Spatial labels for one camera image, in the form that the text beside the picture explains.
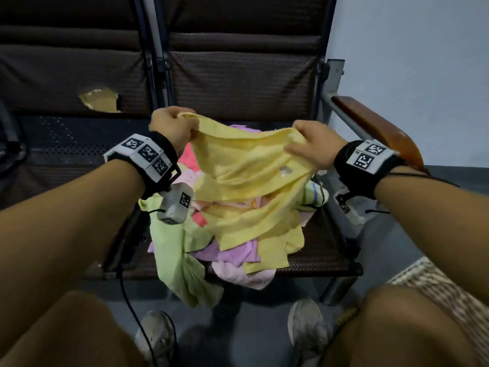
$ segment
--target striped fabric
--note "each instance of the striped fabric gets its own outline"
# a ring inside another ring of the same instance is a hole
[[[415,288],[449,311],[472,341],[481,365],[489,366],[489,307],[453,283],[427,257],[422,257],[388,283]]]

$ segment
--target person's right arm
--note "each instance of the person's right arm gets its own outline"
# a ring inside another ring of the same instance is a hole
[[[307,144],[285,150],[319,169],[346,141],[317,121],[296,121]],[[417,173],[408,167],[393,172]],[[421,251],[450,279],[489,305],[489,198],[428,178],[388,176],[374,191]]]

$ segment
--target bare leg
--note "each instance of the bare leg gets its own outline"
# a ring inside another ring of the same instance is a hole
[[[0,365],[138,367],[145,363],[103,302],[83,292],[69,292],[17,341]]]
[[[319,364],[342,366],[478,366],[461,328],[414,289],[383,285],[343,327]]]

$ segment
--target hand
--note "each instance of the hand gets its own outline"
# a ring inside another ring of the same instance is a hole
[[[306,138],[307,143],[287,144],[284,151],[308,160],[319,170],[333,167],[334,158],[348,143],[334,130],[319,121],[297,120],[292,127]]]
[[[178,117],[183,112],[195,113],[190,108],[172,106],[157,109],[151,115],[150,131],[157,131],[164,135],[177,153],[183,151],[199,130],[199,119]]]

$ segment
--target white shoe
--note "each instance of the white shoe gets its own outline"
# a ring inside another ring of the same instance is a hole
[[[333,337],[333,328],[324,322],[319,307],[311,299],[296,301],[287,323],[290,342],[302,359],[322,355]]]
[[[168,366],[176,342],[175,328],[168,314],[151,310],[141,320],[141,326],[150,341],[158,367]],[[151,363],[151,351],[141,329],[138,329],[134,343],[144,360]]]

